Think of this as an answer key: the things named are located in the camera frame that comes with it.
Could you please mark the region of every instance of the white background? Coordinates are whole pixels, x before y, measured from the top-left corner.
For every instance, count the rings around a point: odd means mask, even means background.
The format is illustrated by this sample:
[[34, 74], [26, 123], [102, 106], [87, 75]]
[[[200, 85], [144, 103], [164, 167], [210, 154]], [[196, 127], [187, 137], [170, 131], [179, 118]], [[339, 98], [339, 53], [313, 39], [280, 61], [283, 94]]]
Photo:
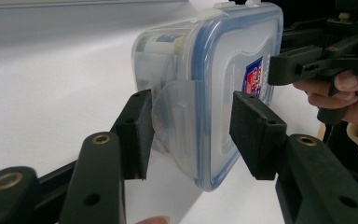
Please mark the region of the white background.
[[[136, 36], [213, 2], [1, 8], [0, 169], [25, 165], [41, 176], [74, 161], [83, 140], [110, 130], [136, 92]], [[291, 86], [276, 88], [272, 108], [289, 133], [317, 133], [306, 98]], [[206, 193], [153, 157], [146, 181], [126, 181], [126, 199], [129, 223], [156, 215], [184, 224], [283, 223], [274, 183], [255, 181], [242, 159]]]

